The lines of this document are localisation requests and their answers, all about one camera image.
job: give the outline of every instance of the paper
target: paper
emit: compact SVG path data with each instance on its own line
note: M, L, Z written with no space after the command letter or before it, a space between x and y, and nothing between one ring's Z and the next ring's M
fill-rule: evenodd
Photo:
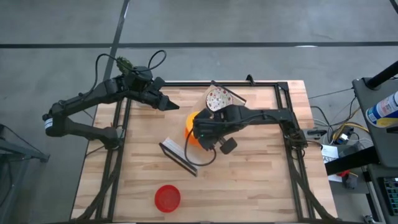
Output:
M327 163L330 161L334 161L335 159L338 159L338 150L336 146L326 146L322 145L323 149L321 150L322 152L322 157L323 157L323 163ZM328 179L330 181L335 181L335 182L342 182L343 179L336 174L328 176Z

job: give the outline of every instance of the electronic equipment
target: electronic equipment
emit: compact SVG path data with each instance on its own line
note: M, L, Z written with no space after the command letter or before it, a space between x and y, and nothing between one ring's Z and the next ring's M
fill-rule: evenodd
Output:
M351 138L351 135L354 133L354 128L345 126L343 127L343 130L339 133L339 136L337 136L336 140L333 141L334 144L347 144L349 139Z
M379 181L390 215L398 215L398 177L380 177Z

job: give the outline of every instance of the black pole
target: black pole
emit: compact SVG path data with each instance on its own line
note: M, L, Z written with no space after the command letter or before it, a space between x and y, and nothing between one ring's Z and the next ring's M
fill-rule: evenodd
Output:
M398 74L398 61L384 69L381 73L365 82L366 86L372 90L376 89L380 84L384 83L394 75Z

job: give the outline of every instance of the yellow cable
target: yellow cable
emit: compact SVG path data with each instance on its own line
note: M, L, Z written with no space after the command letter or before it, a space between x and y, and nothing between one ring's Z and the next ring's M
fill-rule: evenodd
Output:
M356 175L356 174L354 174L354 173L352 173L352 172L350 172L349 174L351 174L351 175L354 175L354 176L358 177L358 175Z
M358 111L359 111L359 108L357 108L357 109L354 111L353 116L354 116L354 115L356 114L356 112L358 112ZM359 129L362 129L362 130L366 131L367 133L369 133L369 130L368 130L367 128L365 128L364 126L358 125L358 124L354 124L354 123L351 123L351 122L349 122L349 121L346 121L344 124L342 124L342 125L338 128L338 130L340 130L339 133L338 133L338 134L335 133L335 134L333 135L333 140L334 140L334 141L336 140L336 136L340 136L340 134L341 134L341 132L343 131L343 128L344 128L345 126L351 126L351 127L359 128Z

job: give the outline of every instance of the black bracket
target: black bracket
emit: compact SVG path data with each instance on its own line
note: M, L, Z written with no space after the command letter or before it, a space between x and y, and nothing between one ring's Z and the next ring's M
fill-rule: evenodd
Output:
M223 86L222 84L219 84L218 82L212 80L210 82L212 85L217 86L222 88L223 90L226 90L228 93L234 95L236 98L240 99L244 104L246 104L246 99L243 98L242 96L239 96L238 94L234 93L233 91L229 90L228 88L226 88L225 86Z
M283 89L284 91L288 91L289 90L289 86L287 84L287 82L278 82L278 86Z
M251 86L255 86L256 85L256 82L254 81L253 77L250 74L247 75L246 81L249 81Z

